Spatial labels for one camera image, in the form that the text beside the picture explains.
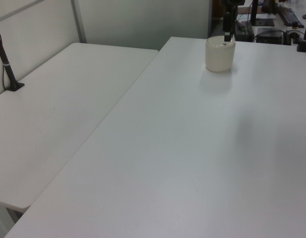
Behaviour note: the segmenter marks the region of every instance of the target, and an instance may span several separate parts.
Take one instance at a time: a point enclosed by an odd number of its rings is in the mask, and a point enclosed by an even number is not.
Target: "ceramic cup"
[[[206,40],[206,67],[210,71],[221,72],[231,68],[236,43],[224,41],[224,36],[214,36]]]

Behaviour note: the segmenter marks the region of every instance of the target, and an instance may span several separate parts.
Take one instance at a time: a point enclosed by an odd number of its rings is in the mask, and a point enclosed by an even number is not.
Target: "cup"
[[[231,68],[236,42],[224,41],[224,36],[214,36],[206,40],[206,67],[210,71],[221,72]]]

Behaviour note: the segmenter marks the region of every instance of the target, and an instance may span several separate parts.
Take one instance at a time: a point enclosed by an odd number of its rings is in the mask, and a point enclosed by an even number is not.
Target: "desk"
[[[250,6],[251,2],[252,2],[251,0],[246,0],[244,6],[242,6],[242,7],[244,7],[244,9],[247,8],[248,6]],[[278,5],[292,8],[293,11],[295,12],[296,16],[298,17],[298,19],[306,27],[306,19],[302,18],[302,15],[306,14],[306,0],[298,0],[297,3],[288,3],[288,1],[284,2],[284,3],[283,2],[278,2]],[[264,26],[264,27],[266,27],[266,28],[279,28],[283,31],[294,30],[294,29],[292,29],[292,27],[287,27],[287,26],[284,25],[284,22],[283,22],[283,20],[282,20],[282,18],[280,17],[279,14],[276,14],[275,16],[276,16],[276,18],[274,19],[274,25],[275,26],[274,27]],[[256,26],[253,27],[253,31],[254,31],[255,35],[257,34],[257,29],[258,28],[259,27],[256,27]],[[305,29],[306,28],[297,28],[296,30],[301,31],[301,32],[305,32]]]
[[[157,51],[72,44],[0,95],[0,204],[25,211]]]
[[[204,51],[171,38],[6,238],[306,238],[306,54]]]

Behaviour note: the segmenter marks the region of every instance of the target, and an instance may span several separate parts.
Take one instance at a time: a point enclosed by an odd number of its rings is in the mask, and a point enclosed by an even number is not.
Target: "keyboard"
[[[291,8],[279,6],[278,14],[281,16],[284,25],[286,26],[293,26],[294,22],[298,23],[299,28],[304,28],[304,25],[298,20],[296,14]]]

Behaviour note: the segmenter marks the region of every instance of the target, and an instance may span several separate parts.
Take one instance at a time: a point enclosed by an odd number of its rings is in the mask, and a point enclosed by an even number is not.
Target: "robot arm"
[[[221,5],[226,7],[226,13],[223,16],[224,41],[231,41],[233,35],[233,23],[237,19],[238,6],[244,5],[245,0],[220,0]]]

